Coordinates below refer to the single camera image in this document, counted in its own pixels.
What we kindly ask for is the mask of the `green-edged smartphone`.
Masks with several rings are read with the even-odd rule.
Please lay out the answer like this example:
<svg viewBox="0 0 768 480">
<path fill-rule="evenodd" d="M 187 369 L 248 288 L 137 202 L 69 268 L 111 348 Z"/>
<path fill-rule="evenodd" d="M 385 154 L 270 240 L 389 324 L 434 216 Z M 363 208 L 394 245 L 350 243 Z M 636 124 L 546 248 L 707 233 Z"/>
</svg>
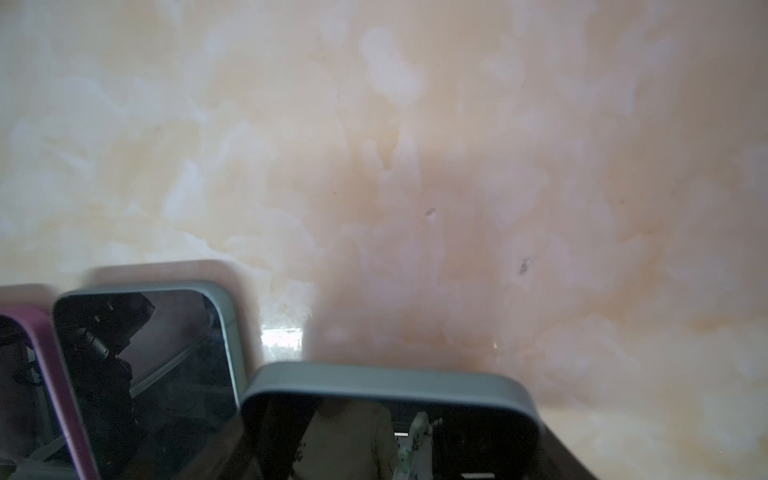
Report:
<svg viewBox="0 0 768 480">
<path fill-rule="evenodd" d="M 262 479 L 522 479 L 544 431 L 502 376 L 310 362 L 262 367 L 241 416 Z"/>
</svg>

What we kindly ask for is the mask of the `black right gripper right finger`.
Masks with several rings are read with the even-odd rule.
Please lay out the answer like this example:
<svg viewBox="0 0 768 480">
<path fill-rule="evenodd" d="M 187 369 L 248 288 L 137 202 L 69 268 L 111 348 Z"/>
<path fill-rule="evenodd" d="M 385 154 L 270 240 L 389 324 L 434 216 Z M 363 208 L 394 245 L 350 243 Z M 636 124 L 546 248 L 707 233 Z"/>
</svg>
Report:
<svg viewBox="0 0 768 480">
<path fill-rule="evenodd" d="M 536 478 L 540 480 L 597 480 L 597 477 L 544 426 L 536 451 Z"/>
</svg>

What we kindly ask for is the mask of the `pink-edged smartphone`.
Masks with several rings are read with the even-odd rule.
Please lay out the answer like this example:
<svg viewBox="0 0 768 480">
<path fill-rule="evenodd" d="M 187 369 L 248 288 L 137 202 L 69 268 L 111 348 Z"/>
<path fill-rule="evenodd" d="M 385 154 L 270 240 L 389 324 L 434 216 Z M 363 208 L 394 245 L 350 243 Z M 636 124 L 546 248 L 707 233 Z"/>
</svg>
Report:
<svg viewBox="0 0 768 480">
<path fill-rule="evenodd" d="M 12 479 L 98 479 L 57 332 L 36 305 L 1 307 L 1 459 Z"/>
</svg>

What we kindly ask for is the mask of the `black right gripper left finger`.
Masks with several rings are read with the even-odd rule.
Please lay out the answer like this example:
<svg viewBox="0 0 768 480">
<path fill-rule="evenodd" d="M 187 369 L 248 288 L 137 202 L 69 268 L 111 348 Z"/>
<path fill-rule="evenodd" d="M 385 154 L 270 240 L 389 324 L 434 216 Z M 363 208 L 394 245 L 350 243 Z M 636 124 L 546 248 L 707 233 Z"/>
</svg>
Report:
<svg viewBox="0 0 768 480">
<path fill-rule="evenodd" d="M 235 415 L 174 479 L 242 479 L 251 460 L 242 418 Z"/>
</svg>

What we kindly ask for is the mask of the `grey-edged smartphone front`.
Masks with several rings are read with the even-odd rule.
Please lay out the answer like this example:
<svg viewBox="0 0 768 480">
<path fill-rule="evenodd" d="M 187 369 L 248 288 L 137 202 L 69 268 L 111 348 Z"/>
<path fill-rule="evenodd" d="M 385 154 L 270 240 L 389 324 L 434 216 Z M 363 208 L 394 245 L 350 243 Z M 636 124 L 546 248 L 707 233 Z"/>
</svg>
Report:
<svg viewBox="0 0 768 480">
<path fill-rule="evenodd" d="M 177 479 L 236 416 L 246 383 L 230 295 L 208 281 L 99 286 L 53 305 L 83 479 Z"/>
</svg>

